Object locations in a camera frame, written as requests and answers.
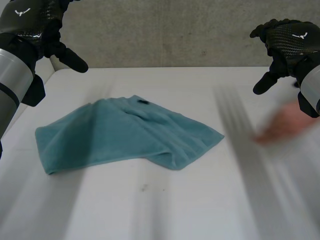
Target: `concrete wall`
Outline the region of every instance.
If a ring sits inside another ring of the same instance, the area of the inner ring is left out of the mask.
[[[81,0],[61,33],[91,68],[267,66],[249,34],[272,18],[320,25],[320,1]]]

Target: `white tabletop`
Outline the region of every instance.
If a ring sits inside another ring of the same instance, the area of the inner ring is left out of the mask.
[[[35,130],[98,99],[138,95],[224,134],[213,94],[213,88],[221,84],[237,88],[256,127],[272,109],[297,95],[290,87],[291,78],[262,96],[254,95],[254,84],[267,70],[209,67],[56,72],[46,84],[46,98],[37,107],[28,107],[2,139],[0,239],[151,240],[148,234],[154,229],[162,234],[157,239],[166,240],[259,239],[228,138],[181,171],[132,159],[49,176],[40,163]],[[154,209],[161,211],[155,214]],[[302,218],[310,220],[305,212]]]

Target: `towel fold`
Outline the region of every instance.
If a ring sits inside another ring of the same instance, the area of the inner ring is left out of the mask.
[[[138,96],[87,104],[39,127],[35,137],[47,174],[136,158],[181,170],[224,138]]]

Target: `human hand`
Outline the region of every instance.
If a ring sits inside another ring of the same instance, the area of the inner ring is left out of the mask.
[[[265,145],[294,138],[318,121],[317,118],[312,118],[302,112],[298,101],[295,101],[282,106],[271,120],[269,126],[254,137],[254,141]]]

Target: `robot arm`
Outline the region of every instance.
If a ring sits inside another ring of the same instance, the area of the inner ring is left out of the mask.
[[[11,0],[0,17],[0,139],[20,103],[35,107],[45,97],[36,62],[55,55],[80,73],[88,65],[60,42],[64,12],[73,0]]]
[[[292,76],[300,88],[300,109],[318,118],[320,113],[320,28],[312,22],[272,19],[256,27],[251,38],[259,37],[273,58],[269,72],[254,86],[263,94],[280,78]]]

